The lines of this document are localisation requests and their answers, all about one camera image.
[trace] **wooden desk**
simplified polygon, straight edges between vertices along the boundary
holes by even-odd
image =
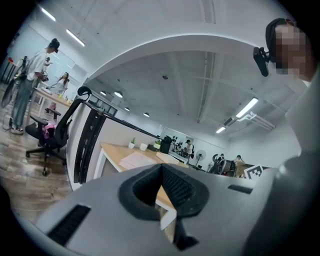
[[[147,149],[146,151],[141,151],[138,148],[130,149],[127,146],[113,145],[108,143],[101,143],[100,145],[101,151],[94,171],[94,179],[101,177],[107,159],[118,172],[129,171],[126,168],[122,167],[120,165],[120,162],[121,159],[131,155],[134,152],[139,152],[140,154],[153,159],[157,164],[164,164],[164,162],[156,156],[157,152],[153,152],[149,149]],[[179,162],[178,165],[189,168],[186,164],[183,164],[181,162]],[[174,209],[174,206],[170,202],[162,186],[158,191],[155,203],[167,210],[167,213],[163,216],[160,222],[160,227],[163,230],[176,218],[177,212]]]
[[[26,117],[26,126],[29,124],[31,109],[33,107],[33,104],[34,104],[34,101],[35,101],[35,98],[36,98],[37,95],[39,95],[40,97],[43,97],[43,98],[45,98],[45,99],[47,99],[49,101],[52,101],[52,102],[55,102],[57,104],[63,105],[64,107],[67,107],[67,108],[69,108],[71,106],[71,103],[68,103],[64,98],[59,98],[59,96],[57,94],[55,94],[55,93],[48,94],[44,90],[42,90],[40,88],[34,88],[34,92],[33,92],[33,95],[32,95],[31,102],[30,102],[28,114],[27,114],[27,117]],[[45,103],[45,101],[43,100],[42,103],[41,103],[39,112],[38,112],[38,116],[39,117],[41,115],[44,103]]]

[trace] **woman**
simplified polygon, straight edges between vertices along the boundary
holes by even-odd
[[[63,76],[61,76],[58,81],[52,85],[50,91],[55,94],[62,94],[66,89],[68,89],[68,82],[69,82],[69,74],[67,72],[64,73]],[[45,111],[49,113],[49,109],[56,110],[57,104],[54,102],[51,102],[49,108],[46,108]]]
[[[21,126],[24,122],[24,116],[29,102],[30,93],[33,90],[34,80],[38,78],[41,80],[44,79],[42,69],[44,67],[47,54],[51,54],[53,52],[57,53],[59,46],[59,41],[56,38],[52,39],[47,48],[38,51],[35,56],[29,60],[25,70],[20,74],[19,79],[21,80],[21,83],[14,101],[12,112],[11,132],[13,134],[21,135],[24,133],[24,129],[22,129]]]

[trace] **jeans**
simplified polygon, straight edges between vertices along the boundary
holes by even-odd
[[[20,128],[24,123],[24,117],[29,102],[30,93],[33,89],[33,82],[33,80],[29,81],[26,79],[20,83],[12,113],[12,123],[17,128]]]

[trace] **standing fan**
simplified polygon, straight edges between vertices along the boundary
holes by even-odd
[[[199,160],[202,161],[203,159],[206,158],[206,152],[205,152],[204,150],[202,150],[202,149],[199,150],[199,151],[196,153],[195,158],[198,159],[198,161],[197,161],[196,164],[195,164],[195,166],[197,166]]]

